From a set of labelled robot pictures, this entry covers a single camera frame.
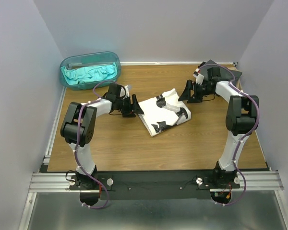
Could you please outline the white printed t shirt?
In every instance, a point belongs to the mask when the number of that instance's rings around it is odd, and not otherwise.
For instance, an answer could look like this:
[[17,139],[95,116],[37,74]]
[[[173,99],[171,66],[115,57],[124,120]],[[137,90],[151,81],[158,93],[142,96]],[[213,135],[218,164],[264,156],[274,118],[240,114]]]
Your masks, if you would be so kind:
[[191,112],[184,102],[179,101],[176,89],[139,102],[144,112],[139,117],[150,136],[156,136],[191,119]]

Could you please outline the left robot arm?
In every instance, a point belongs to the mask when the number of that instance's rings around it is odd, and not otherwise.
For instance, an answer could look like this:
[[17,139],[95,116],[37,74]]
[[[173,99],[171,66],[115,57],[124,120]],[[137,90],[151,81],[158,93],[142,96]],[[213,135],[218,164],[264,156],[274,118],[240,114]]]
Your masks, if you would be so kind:
[[77,164],[75,176],[69,179],[71,187],[77,186],[85,190],[97,189],[97,168],[93,160],[90,142],[94,135],[96,118],[118,111],[124,118],[143,115],[136,95],[130,94],[131,86],[110,82],[108,91],[94,101],[86,103],[70,103],[60,128],[60,135],[73,151]]

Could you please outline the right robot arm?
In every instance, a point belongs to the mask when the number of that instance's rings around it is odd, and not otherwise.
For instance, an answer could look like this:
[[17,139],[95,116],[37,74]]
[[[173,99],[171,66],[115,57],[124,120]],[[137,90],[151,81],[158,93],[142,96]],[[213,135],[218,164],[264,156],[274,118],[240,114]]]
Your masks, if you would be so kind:
[[[221,69],[228,72],[230,80],[221,77]],[[216,94],[228,103],[226,128],[228,138],[222,156],[217,161],[208,182],[216,188],[224,188],[234,182],[238,172],[238,161],[243,146],[250,134],[258,127],[259,98],[238,89],[234,84],[234,73],[217,64],[198,67],[193,73],[195,80],[188,80],[179,101],[201,103],[203,97]]]

